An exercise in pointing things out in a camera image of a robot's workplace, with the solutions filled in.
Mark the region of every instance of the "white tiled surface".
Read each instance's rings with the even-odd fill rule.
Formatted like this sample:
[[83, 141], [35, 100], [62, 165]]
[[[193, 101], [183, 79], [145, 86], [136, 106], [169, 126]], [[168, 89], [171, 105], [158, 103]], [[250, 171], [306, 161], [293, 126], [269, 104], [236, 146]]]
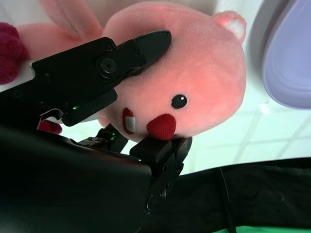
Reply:
[[[26, 4], [24, 0], [0, 0], [0, 20], [12, 23], [48, 22], [36, 1], [27, 0]], [[141, 0], [118, 0], [118, 7], [137, 1]], [[231, 119], [193, 138], [183, 174], [235, 163], [311, 156], [311, 111], [289, 109], [274, 102], [265, 92], [261, 79], [266, 31], [272, 19], [279, 14], [281, 4], [287, 0], [170, 1], [205, 13], [235, 10], [247, 22], [247, 36], [243, 43], [247, 85], [243, 104]], [[103, 4], [104, 1], [87, 2], [92, 5]], [[96, 15], [100, 15], [100, 7], [92, 5], [91, 8], [97, 10]], [[96, 135], [99, 128], [97, 121], [81, 123], [71, 128], [64, 127], [63, 135], [79, 141]], [[134, 145], [130, 142], [123, 153], [128, 153]]]

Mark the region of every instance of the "black eye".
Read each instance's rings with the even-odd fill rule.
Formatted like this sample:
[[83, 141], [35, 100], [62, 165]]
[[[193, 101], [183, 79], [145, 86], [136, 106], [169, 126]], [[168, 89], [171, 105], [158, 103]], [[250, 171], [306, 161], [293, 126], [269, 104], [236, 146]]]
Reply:
[[176, 95], [172, 99], [172, 107], [174, 109], [180, 109], [186, 106], [188, 100], [184, 95]]

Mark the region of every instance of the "purple bowl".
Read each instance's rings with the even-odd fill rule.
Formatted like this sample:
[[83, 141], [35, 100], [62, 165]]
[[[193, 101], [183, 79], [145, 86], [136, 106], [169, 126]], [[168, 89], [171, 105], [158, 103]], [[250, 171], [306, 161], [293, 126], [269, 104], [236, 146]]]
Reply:
[[279, 17], [263, 59], [263, 83], [281, 105], [311, 109], [311, 0], [292, 0]]

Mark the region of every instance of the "green surface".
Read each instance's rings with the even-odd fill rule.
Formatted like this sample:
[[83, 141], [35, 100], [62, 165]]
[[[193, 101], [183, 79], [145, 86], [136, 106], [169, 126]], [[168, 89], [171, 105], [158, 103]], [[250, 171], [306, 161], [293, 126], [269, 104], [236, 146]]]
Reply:
[[[215, 233], [228, 233], [228, 229]], [[311, 229], [277, 228], [277, 227], [237, 227], [237, 233], [311, 233]]]

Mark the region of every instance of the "stuffed animal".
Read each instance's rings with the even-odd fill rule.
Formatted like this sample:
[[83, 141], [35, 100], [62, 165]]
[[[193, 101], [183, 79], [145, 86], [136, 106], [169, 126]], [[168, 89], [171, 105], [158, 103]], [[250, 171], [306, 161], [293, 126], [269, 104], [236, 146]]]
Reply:
[[17, 76], [17, 65], [27, 54], [38, 60], [102, 36], [121, 44], [169, 30], [169, 50], [145, 72], [115, 88], [118, 99], [98, 113], [101, 125], [111, 123], [137, 142], [147, 136], [167, 140], [213, 128], [241, 105], [246, 23], [239, 14], [209, 16], [179, 4], [141, 2], [114, 14], [103, 28], [83, 0], [40, 2], [55, 24], [21, 25], [18, 33], [0, 27], [5, 32], [1, 37], [11, 39], [0, 41], [0, 82]]

